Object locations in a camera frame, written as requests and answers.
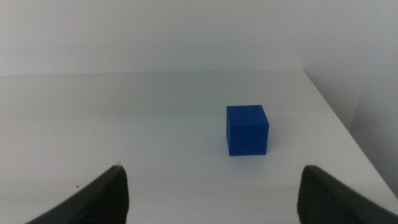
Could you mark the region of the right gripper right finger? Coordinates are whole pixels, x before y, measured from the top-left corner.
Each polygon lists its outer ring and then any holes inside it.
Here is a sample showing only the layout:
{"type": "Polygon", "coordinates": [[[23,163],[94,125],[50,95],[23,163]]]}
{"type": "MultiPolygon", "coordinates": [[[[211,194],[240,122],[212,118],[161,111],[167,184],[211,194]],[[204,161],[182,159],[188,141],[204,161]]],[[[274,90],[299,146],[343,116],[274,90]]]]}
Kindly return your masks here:
{"type": "Polygon", "coordinates": [[[302,172],[297,213],[301,223],[397,224],[396,214],[314,165],[302,172]]]}

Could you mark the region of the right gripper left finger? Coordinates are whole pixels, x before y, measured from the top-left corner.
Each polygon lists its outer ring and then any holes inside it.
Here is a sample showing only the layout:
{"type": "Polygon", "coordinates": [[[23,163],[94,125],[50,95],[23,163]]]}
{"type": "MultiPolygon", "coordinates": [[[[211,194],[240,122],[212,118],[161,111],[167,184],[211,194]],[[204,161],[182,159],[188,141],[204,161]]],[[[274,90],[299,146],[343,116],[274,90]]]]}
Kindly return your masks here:
{"type": "Polygon", "coordinates": [[[126,223],[129,211],[127,174],[112,166],[94,181],[31,223],[126,223]]]}

